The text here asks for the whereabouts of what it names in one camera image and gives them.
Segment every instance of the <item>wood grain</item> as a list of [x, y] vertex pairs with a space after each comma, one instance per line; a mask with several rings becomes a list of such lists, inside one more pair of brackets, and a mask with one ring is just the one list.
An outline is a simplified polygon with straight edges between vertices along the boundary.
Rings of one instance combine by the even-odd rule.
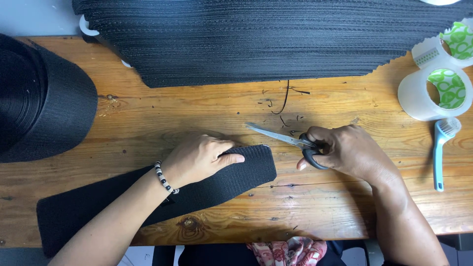
[[[445, 192], [437, 193], [433, 124], [410, 118], [397, 101], [397, 86], [417, 70], [409, 53], [363, 77], [290, 80], [286, 107], [274, 115], [271, 111], [282, 108], [287, 80], [150, 89], [101, 45], [78, 37], [32, 39], [80, 66], [95, 83], [99, 104], [90, 133], [76, 148], [0, 166], [0, 245], [41, 246], [35, 215], [40, 198], [150, 165], [189, 132], [242, 146], [270, 145], [278, 177], [225, 204], [143, 228], [134, 244], [373, 235], [374, 207], [365, 182], [331, 170], [298, 172], [300, 150], [246, 130], [245, 122], [295, 136], [311, 125], [361, 125], [400, 168], [436, 233], [473, 231], [473, 111], [459, 116], [463, 128], [444, 146]], [[473, 76], [471, 67], [465, 72]], [[282, 127], [281, 118], [289, 127]]]

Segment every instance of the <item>black scissor handle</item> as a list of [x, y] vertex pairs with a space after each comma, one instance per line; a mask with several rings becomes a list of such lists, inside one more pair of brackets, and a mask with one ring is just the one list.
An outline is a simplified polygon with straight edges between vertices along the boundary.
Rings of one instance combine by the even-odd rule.
[[[307, 133], [302, 133], [299, 136], [299, 139], [307, 141], [307, 142], [312, 142], [312, 141], [309, 140], [309, 138], [307, 138]], [[303, 149], [302, 150], [302, 155], [304, 155], [304, 158], [306, 159], [306, 161], [308, 161], [309, 164], [312, 165], [313, 167], [315, 167], [319, 170], [327, 170], [328, 169], [328, 167], [325, 167], [325, 166], [322, 166], [322, 165], [318, 164], [314, 160], [314, 157], [312, 157], [312, 155], [324, 155], [323, 153], [321, 153], [319, 151], [319, 148], [317, 147], [317, 145], [315, 146], [315, 148]]]

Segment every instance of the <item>beaded bracelet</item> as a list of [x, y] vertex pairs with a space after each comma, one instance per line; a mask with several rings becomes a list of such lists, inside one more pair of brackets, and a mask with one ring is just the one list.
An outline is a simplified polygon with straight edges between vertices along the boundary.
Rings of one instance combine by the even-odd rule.
[[159, 180], [161, 181], [161, 184], [163, 184], [164, 188], [172, 193], [172, 194], [177, 194], [179, 193], [179, 189], [176, 188], [176, 189], [172, 189], [172, 187], [169, 185], [169, 183], [166, 181], [166, 178], [164, 178], [163, 176], [163, 171], [161, 171], [161, 161], [157, 161], [155, 164], [154, 164], [154, 169], [156, 170], [156, 174], [158, 175], [158, 178]]

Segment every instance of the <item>white wall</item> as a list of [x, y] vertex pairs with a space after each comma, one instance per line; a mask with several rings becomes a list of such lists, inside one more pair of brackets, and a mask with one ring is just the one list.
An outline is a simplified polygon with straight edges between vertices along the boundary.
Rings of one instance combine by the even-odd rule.
[[10, 36], [79, 34], [72, 0], [0, 0], [0, 33]]

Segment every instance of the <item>floral fabric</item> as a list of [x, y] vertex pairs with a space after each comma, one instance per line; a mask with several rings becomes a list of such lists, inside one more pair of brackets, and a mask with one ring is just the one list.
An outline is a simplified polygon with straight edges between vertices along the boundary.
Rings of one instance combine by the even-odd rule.
[[315, 266], [327, 252], [325, 241], [293, 237], [286, 242], [248, 243], [260, 266]]

